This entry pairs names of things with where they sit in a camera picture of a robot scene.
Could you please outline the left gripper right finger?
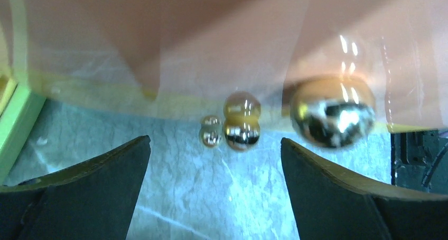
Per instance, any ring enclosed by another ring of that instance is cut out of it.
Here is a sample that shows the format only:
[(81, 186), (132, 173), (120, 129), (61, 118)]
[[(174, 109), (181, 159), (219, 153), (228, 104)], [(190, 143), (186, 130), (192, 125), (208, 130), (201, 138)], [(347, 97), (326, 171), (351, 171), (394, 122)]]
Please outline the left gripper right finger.
[(283, 138), (300, 239), (447, 239), (447, 195), (386, 184)]

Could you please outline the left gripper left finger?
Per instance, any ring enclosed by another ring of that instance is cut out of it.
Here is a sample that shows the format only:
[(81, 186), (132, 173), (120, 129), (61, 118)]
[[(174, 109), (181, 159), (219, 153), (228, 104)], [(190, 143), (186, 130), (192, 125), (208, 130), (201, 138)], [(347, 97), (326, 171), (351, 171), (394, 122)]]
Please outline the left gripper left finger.
[(54, 173), (1, 186), (1, 239), (125, 239), (145, 177), (147, 135)]

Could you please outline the green plastic tray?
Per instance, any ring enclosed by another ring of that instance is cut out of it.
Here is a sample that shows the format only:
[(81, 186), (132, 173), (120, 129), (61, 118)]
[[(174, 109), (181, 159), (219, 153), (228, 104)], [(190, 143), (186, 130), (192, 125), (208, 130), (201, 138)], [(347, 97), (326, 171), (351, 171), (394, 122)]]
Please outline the green plastic tray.
[(1, 183), (18, 158), (46, 98), (17, 86), (1, 115)]

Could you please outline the cream appliance with orange rim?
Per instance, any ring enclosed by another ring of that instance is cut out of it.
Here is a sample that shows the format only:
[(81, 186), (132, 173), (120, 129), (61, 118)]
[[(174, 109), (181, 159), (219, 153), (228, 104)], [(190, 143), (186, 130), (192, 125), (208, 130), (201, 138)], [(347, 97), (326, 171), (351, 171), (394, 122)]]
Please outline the cream appliance with orange rim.
[(86, 108), (319, 146), (447, 127), (447, 0), (1, 0), (1, 74)]

